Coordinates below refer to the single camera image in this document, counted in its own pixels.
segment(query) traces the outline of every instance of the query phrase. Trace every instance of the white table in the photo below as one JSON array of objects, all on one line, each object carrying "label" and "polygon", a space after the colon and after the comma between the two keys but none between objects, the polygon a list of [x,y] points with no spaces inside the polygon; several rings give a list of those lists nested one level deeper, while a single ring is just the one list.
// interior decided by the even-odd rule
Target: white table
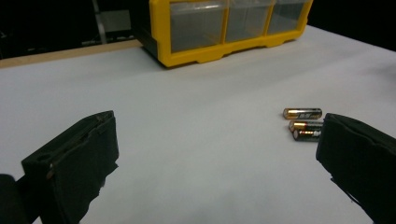
[{"label": "white table", "polygon": [[22,159],[114,110],[120,167],[82,224],[371,224],[281,113],[320,107],[396,136],[395,103],[396,52],[309,26],[175,69],[141,48],[3,68],[0,173],[20,178]]}]

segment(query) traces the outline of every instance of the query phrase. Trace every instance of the storage box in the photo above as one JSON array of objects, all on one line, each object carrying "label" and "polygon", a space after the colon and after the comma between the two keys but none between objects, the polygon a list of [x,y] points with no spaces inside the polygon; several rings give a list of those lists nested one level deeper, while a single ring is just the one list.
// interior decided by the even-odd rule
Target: storage box
[{"label": "storage box", "polygon": [[273,47],[304,31],[313,0],[134,0],[134,35],[165,66]]}]

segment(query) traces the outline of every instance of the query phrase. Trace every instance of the yellow frame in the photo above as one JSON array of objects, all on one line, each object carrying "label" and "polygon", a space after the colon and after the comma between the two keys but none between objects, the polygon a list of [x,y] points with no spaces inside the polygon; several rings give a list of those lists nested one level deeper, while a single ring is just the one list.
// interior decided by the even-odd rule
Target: yellow frame
[{"label": "yellow frame", "polygon": [[294,31],[284,32],[276,35],[267,35],[267,29],[271,19],[272,11],[275,5],[273,4],[269,8],[268,18],[264,26],[263,35],[226,43],[225,42],[225,29],[227,27],[229,7],[226,7],[224,13],[224,23],[222,27],[221,43],[215,46],[189,49],[181,52],[172,53],[171,51],[171,24],[170,24],[170,3],[173,2],[196,2],[202,0],[149,0],[149,10],[151,18],[151,35],[157,41],[158,49],[158,60],[165,66],[175,66],[183,63],[206,63],[221,59],[224,55],[230,54],[233,51],[242,49],[251,49],[256,47],[274,47],[283,44],[285,41],[296,39],[300,37],[307,23],[307,17],[309,10],[312,6],[313,0],[308,0],[303,7],[303,10],[298,20],[297,29]]}]

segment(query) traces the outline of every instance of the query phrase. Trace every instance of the aa battery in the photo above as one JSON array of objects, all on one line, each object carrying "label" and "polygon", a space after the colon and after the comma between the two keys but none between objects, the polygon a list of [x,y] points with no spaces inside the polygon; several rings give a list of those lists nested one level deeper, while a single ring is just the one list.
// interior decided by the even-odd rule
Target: aa battery
[{"label": "aa battery", "polygon": [[293,138],[299,142],[318,142],[320,138],[320,129],[298,130],[293,132]]},{"label": "aa battery", "polygon": [[294,130],[309,130],[312,128],[321,128],[323,122],[321,121],[302,121],[302,120],[291,120],[289,123],[289,130],[294,132]]},{"label": "aa battery", "polygon": [[285,108],[283,110],[285,119],[320,119],[321,116],[320,108]]}]

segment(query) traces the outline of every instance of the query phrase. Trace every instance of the transparent drawer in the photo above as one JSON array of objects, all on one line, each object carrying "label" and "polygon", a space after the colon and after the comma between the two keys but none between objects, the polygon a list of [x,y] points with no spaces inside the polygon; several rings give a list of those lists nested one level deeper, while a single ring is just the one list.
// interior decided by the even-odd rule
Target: transparent drawer
[{"label": "transparent drawer", "polygon": [[226,42],[260,36],[272,0],[231,0]]},{"label": "transparent drawer", "polygon": [[277,0],[271,16],[268,35],[297,29],[304,4],[308,0]]},{"label": "transparent drawer", "polygon": [[225,0],[171,3],[172,52],[219,44],[225,7]]}]

